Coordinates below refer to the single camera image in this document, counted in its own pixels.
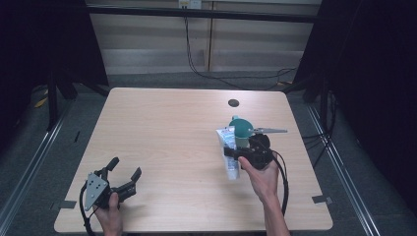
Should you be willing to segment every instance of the metal rail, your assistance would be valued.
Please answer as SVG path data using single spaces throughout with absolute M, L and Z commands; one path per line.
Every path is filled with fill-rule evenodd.
M 309 112 L 319 134 L 324 134 L 325 131 L 322 128 L 320 116 L 316 108 L 309 106 Z M 341 181 L 341 184 L 343 185 L 347 197 L 352 203 L 352 206 L 355 209 L 355 212 L 366 234 L 369 236 L 380 236 L 381 234 L 374 221 L 374 218 L 368 211 L 368 208 L 366 207 L 358 190 L 356 189 L 355 184 L 350 178 L 349 172 L 347 171 L 340 155 L 338 154 L 336 147 L 328 136 L 322 135 L 322 138 L 324 145 L 327 146 L 328 156 L 330 157 L 330 160 Z
M 6 235 L 7 230 L 9 229 L 12 221 L 19 210 L 22 202 L 24 201 L 25 195 L 27 194 L 30 184 L 33 182 L 34 177 L 36 176 L 37 171 L 40 169 L 40 166 L 43 163 L 43 160 L 47 156 L 52 144 L 55 141 L 56 136 L 58 135 L 64 117 L 68 114 L 72 105 L 68 103 L 64 108 L 62 115 L 57 120 L 56 125 L 46 133 L 42 143 L 37 148 L 36 153 L 30 161 L 25 173 L 20 179 L 18 185 L 14 189 L 12 195 L 9 197 L 7 202 L 4 204 L 3 208 L 0 211 L 0 236 Z
M 338 24 L 340 19 L 329 19 L 309 15 L 285 15 L 267 14 L 250 12 L 231 12 L 217 10 L 196 10 L 196 9 L 176 9 L 176 8 L 141 8 L 131 6 L 112 6 L 101 4 L 34 4 L 29 9 L 39 11 L 64 11 L 82 12 L 91 14 L 113 14 L 113 15 L 137 15 L 137 16 L 160 16 L 160 17 L 188 17 L 188 18 L 208 18 L 208 19 L 230 19 L 230 20 L 249 20 L 249 21 L 268 21 L 268 22 L 287 22 L 287 23 L 327 23 Z

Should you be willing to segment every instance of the forearm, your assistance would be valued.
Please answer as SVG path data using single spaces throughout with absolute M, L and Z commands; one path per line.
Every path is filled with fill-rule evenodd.
M 289 235 L 284 216 L 282 215 L 279 199 L 271 196 L 263 200 L 265 213 L 265 227 L 268 236 Z
M 122 236 L 123 233 L 122 232 L 117 232 L 117 233 L 104 233 L 104 236 Z

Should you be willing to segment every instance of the hand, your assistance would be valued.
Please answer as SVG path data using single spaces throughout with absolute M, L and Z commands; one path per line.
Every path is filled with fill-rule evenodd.
M 258 170 L 245 157 L 240 156 L 238 160 L 242 168 L 248 172 L 252 187 L 261 202 L 265 203 L 271 197 L 277 198 L 279 169 L 274 161 L 271 161 L 263 170 Z
M 121 236 L 123 233 L 123 222 L 118 208 L 119 196 L 117 193 L 111 194 L 108 204 L 108 209 L 94 206 L 95 215 L 101 224 L 105 236 Z

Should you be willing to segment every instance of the white tube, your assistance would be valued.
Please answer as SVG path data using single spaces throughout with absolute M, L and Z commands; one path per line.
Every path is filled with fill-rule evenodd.
M 218 140 L 220 141 L 221 155 L 223 156 L 224 166 L 226 168 L 227 178 L 235 180 L 239 178 L 239 162 L 232 156 L 225 156 L 223 148 L 236 149 L 234 126 L 228 126 L 223 129 L 216 130 Z

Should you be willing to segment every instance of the wall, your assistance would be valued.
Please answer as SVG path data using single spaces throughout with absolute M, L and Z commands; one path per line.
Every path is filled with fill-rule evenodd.
M 94 4 L 178 8 L 178 1 L 87 1 Z M 317 0 L 204 1 L 203 9 L 316 15 Z M 90 15 L 108 75 L 191 71 L 182 18 Z M 269 71 L 295 67 L 312 24 L 189 19 L 198 71 Z

